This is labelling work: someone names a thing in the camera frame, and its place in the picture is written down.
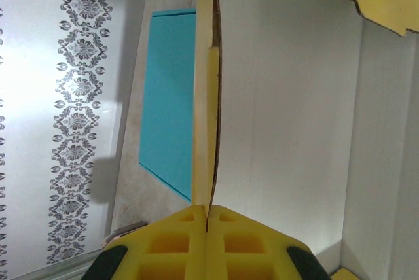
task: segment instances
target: damask wallpaper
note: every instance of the damask wallpaper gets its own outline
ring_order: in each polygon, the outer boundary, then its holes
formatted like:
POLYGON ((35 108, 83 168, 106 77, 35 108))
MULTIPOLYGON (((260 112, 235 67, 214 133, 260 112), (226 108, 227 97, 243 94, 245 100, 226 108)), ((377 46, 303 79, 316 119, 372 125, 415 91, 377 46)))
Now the damask wallpaper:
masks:
POLYGON ((0 0, 0 279, 109 233, 144 1, 0 0))

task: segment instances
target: teal folder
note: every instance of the teal folder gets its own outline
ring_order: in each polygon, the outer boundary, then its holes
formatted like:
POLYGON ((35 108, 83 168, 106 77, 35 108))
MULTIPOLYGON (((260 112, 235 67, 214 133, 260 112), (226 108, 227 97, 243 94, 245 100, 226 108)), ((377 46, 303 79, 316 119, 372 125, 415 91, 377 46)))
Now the teal folder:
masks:
POLYGON ((151 18, 139 163, 191 201, 195 10, 151 18))

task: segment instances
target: beige floor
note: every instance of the beige floor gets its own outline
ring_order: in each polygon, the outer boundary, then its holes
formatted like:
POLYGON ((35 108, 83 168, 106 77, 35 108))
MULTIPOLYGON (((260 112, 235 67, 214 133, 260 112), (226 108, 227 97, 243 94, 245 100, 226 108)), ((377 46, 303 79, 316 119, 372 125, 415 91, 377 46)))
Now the beige floor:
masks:
POLYGON ((151 13, 157 10, 193 7, 195 0, 146 0, 145 2, 112 230, 140 220, 154 222, 188 206, 185 200, 139 166, 138 145, 151 13))

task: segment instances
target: white wall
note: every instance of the white wall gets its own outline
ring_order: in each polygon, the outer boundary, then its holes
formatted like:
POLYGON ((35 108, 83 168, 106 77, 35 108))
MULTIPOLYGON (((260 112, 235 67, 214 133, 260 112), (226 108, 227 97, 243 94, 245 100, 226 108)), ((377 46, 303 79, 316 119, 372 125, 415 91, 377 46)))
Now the white wall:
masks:
POLYGON ((221 0, 221 24, 214 204, 300 239, 333 271, 362 19, 349 0, 221 0))
MULTIPOLYGON (((67 8, 60 8, 65 1, 0 0, 4 42, 0 54, 4 62, 0 65, 0 99, 4 105, 0 116, 5 118, 5 129, 0 131, 5 139, 0 150, 5 153, 5 165, 0 166, 0 172, 5 174, 1 203, 6 207, 1 213, 6 218, 1 230, 6 238, 0 245, 7 246, 7 252, 0 252, 0 260, 5 261, 1 269, 8 271, 9 279, 98 249, 110 229, 120 162, 119 135, 125 126, 144 0, 104 0, 102 4, 94 0, 90 6, 97 11, 91 17, 82 16, 79 2, 92 0, 71 0, 67 8), (75 11, 79 26, 71 21, 67 10, 75 11), (102 15, 107 19, 96 26, 95 19, 102 15), (90 26, 82 34, 81 24, 87 22, 90 26), (96 65, 91 67, 90 56, 70 61, 58 51, 58 41, 74 30, 79 30, 77 40, 92 42, 93 34, 100 39, 106 56, 101 55, 96 65), (87 63, 84 69, 82 62, 87 63), (65 63, 63 71, 57 70, 58 63, 65 63), (65 100, 56 90, 56 81, 74 69, 75 77, 64 86, 71 99, 65 100), (81 94, 77 94, 80 86, 73 82, 77 78, 86 81, 81 94), (89 99, 95 80, 97 94, 89 99), (73 130, 71 121, 65 119, 62 124, 69 131, 60 130, 53 126, 57 123, 54 117, 66 109, 79 115, 86 115, 88 109, 98 124, 88 120, 82 125, 91 124, 90 131, 73 130), (60 149, 65 144, 67 148, 80 145, 80 157, 72 160, 74 152, 60 149), (54 150, 58 150, 56 158, 64 158, 62 161, 53 159, 54 150), (59 171, 52 172, 53 167, 59 171), (59 188, 53 187, 52 182, 61 174, 65 179, 58 183, 59 188), (69 179, 76 179, 75 186, 64 183, 69 179)), ((71 44, 63 46, 74 54, 78 50, 75 42, 68 41, 71 44)), ((99 46, 96 44, 93 56, 100 54, 99 46)))
POLYGON ((416 42, 364 23, 342 242, 362 279, 419 278, 416 42))

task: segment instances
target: gray floral pattern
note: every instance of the gray floral pattern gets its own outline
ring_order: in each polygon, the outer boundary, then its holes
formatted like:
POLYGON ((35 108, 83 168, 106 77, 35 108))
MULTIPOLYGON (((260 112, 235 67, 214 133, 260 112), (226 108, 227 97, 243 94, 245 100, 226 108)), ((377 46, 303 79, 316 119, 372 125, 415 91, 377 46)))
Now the gray floral pattern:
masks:
POLYGON ((64 60, 57 64, 60 77, 55 91, 60 99, 54 106, 60 112, 53 118, 56 134, 52 142, 56 145, 51 156, 55 164, 51 167, 47 264, 84 252, 88 186, 100 119, 96 113, 101 107, 96 98, 102 94, 100 77, 105 73, 100 63, 107 58, 103 40, 110 35, 104 25, 111 20, 113 10, 107 0, 62 0, 60 8, 68 19, 58 24, 65 32, 58 40, 58 53, 64 60))
MULTIPOLYGON (((3 16, 3 9, 0 7, 0 18, 3 16)), ((3 45, 3 29, 0 26, 0 46, 3 45)), ((0 66, 3 64, 3 57, 0 56, 0 66)), ((3 99, 1 99, 0 96, 0 109, 2 109, 5 106, 5 102, 3 99)), ((5 125, 5 117, 0 113, 0 182, 2 182, 6 175, 4 173, 6 164, 5 157, 6 154, 4 153, 4 145, 6 144, 6 139, 3 137, 3 130, 6 128, 5 125)), ((1 201, 4 201, 4 198, 6 197, 6 188, 4 186, 0 187, 0 199, 1 201)), ((0 204, 0 212, 3 212, 6 210, 6 205, 2 202, 0 204)), ((0 218, 0 280, 2 279, 8 279, 7 276, 7 270, 4 269, 4 266, 7 264, 7 260, 5 259, 5 255, 7 254, 7 245, 4 244, 4 240, 7 238, 6 233, 4 233, 4 228, 6 227, 6 217, 0 218)))

